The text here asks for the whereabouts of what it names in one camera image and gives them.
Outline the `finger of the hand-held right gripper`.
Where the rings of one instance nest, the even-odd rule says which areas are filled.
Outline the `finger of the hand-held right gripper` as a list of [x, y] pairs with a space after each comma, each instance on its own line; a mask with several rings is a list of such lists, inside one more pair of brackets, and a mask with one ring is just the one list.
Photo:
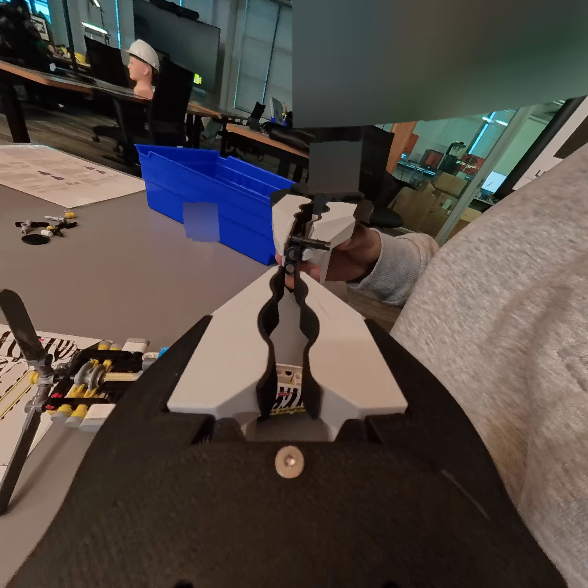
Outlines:
[[290, 239], [295, 215], [302, 205], [312, 203], [310, 198], [301, 195], [286, 194], [272, 206], [272, 229], [276, 253], [284, 255], [285, 247]]
[[355, 225], [357, 203], [327, 202], [320, 217], [312, 225], [312, 239], [338, 246], [351, 238]]

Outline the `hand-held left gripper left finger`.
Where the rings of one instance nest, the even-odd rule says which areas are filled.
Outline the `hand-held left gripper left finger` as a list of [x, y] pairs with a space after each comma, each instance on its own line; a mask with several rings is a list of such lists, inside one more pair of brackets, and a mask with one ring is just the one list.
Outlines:
[[283, 275], [278, 266], [218, 308], [176, 384], [172, 413], [230, 418], [246, 437], [268, 416], [276, 398], [275, 347]]

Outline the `black lego connector piece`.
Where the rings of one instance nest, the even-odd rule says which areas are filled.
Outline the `black lego connector piece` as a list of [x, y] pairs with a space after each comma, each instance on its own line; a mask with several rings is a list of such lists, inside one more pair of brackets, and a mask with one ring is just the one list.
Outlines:
[[291, 236], [286, 245], [282, 256], [282, 266], [284, 270], [284, 283], [287, 290], [294, 292], [295, 275], [298, 270], [298, 264], [302, 256], [301, 237]]

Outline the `lego propeller plane model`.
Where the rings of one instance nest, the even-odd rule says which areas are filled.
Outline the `lego propeller plane model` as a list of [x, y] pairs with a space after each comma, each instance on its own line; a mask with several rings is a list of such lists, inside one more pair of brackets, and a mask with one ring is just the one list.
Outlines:
[[110, 341], [95, 343], [75, 353], [63, 365], [40, 341], [18, 294], [1, 290], [1, 310], [28, 365], [25, 388], [35, 387], [35, 395], [25, 407], [27, 416], [1, 480], [1, 514], [7, 510], [13, 491], [45, 413], [52, 420], [72, 418], [73, 427], [97, 430], [122, 395], [122, 386], [135, 382], [161, 357], [165, 350], [149, 356], [143, 347], [149, 343], [128, 340], [122, 348]]

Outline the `small lego pieces with disc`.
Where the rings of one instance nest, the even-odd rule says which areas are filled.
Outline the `small lego pieces with disc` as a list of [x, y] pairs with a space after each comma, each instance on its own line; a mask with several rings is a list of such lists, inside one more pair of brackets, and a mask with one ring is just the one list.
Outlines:
[[76, 228], [77, 215], [66, 210], [60, 215], [44, 215], [41, 221], [30, 219], [14, 223], [21, 234], [21, 241], [28, 245], [45, 245], [54, 238], [64, 238], [64, 231]]

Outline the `person's right hand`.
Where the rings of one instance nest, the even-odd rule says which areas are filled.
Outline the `person's right hand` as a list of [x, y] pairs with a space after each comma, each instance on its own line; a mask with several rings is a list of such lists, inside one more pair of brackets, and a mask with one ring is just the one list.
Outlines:
[[325, 277], [321, 277], [320, 264], [310, 260], [301, 261], [298, 269], [321, 283], [355, 281], [373, 269], [381, 249], [379, 233], [357, 224], [352, 237], [331, 250]]

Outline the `black bag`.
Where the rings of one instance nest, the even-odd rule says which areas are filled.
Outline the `black bag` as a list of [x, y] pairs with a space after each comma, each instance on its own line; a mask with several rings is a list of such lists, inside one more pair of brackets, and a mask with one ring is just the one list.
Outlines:
[[288, 128], [274, 122], [265, 122], [262, 127], [271, 140], [289, 145], [299, 151], [308, 152], [311, 143], [315, 142], [314, 133], [304, 129]]

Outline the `stack of cardboard boxes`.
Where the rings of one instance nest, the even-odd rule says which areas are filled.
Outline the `stack of cardboard boxes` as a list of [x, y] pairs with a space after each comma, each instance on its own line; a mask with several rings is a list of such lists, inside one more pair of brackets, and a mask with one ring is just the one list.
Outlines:
[[402, 187], [389, 208], [401, 217], [403, 228], [435, 238], [468, 184], [465, 178], [443, 172], [431, 181]]

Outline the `zebra striped sticker sheet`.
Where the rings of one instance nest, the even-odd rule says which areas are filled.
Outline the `zebra striped sticker sheet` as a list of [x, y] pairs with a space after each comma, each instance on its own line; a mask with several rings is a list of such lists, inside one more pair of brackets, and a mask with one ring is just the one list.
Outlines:
[[[39, 332], [53, 367], [70, 362], [76, 352], [99, 343], [99, 339]], [[37, 391], [32, 370], [7, 324], [1, 324], [1, 476], [9, 464], [26, 419], [26, 404]]]

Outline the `black high-back office chair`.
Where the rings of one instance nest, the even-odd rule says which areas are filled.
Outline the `black high-back office chair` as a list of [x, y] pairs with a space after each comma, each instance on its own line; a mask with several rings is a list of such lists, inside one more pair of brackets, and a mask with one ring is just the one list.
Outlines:
[[112, 96], [116, 127], [95, 126], [92, 141], [100, 137], [116, 141], [122, 154], [118, 161], [135, 166], [139, 163], [136, 144], [140, 146], [186, 147], [186, 114], [194, 74], [164, 56], [151, 100]]

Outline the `large black computer monitor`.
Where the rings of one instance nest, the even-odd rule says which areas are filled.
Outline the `large black computer monitor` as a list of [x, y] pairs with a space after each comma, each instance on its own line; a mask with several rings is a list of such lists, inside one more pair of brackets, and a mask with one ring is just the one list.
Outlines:
[[173, 1], [134, 1], [136, 37], [158, 54], [191, 71], [195, 87], [212, 92], [217, 81], [220, 29], [197, 11]]

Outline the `mannequin head with hard hat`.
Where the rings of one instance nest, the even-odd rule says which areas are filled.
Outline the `mannequin head with hard hat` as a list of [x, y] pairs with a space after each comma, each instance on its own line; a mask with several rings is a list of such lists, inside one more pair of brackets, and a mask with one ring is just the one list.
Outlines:
[[158, 54], [144, 40], [135, 40], [127, 53], [129, 77], [135, 83], [134, 94], [151, 100], [155, 92], [154, 80], [160, 69]]

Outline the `white printed paper sheet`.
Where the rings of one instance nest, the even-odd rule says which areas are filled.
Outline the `white printed paper sheet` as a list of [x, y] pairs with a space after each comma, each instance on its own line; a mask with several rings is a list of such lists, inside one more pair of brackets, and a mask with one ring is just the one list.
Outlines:
[[145, 190], [142, 179], [29, 143], [1, 146], [1, 185], [65, 209]]

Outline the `small black computer monitor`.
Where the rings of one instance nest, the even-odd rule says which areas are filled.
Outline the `small black computer monitor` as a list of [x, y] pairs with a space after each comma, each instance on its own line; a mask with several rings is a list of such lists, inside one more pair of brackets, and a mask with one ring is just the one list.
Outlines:
[[110, 47], [98, 40], [84, 36], [86, 62], [89, 63], [92, 75], [108, 84], [129, 87], [127, 68], [123, 64], [120, 49]]

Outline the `wooden post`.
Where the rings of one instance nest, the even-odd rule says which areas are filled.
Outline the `wooden post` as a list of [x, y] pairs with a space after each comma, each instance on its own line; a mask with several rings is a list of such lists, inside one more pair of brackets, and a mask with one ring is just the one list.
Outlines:
[[390, 146], [389, 156], [386, 164], [386, 172], [393, 175], [396, 166], [398, 165], [405, 148], [407, 147], [413, 135], [417, 122], [402, 122], [394, 123], [390, 129], [393, 135], [393, 142]]

